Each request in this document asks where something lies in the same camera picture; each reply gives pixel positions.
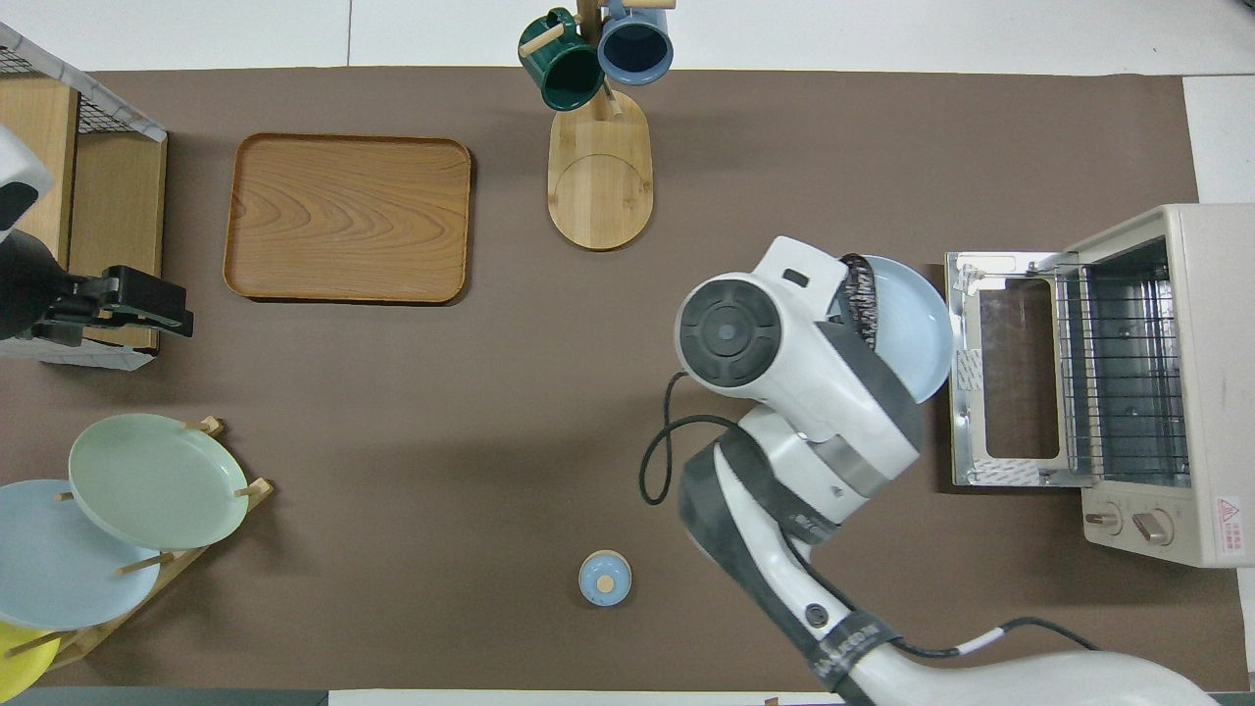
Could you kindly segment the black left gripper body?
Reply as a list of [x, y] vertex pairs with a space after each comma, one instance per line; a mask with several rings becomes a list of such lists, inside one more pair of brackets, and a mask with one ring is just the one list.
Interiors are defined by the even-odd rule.
[[9, 231], [1, 245], [1, 339], [82, 345], [109, 291], [105, 277], [72, 276], [43, 241]]

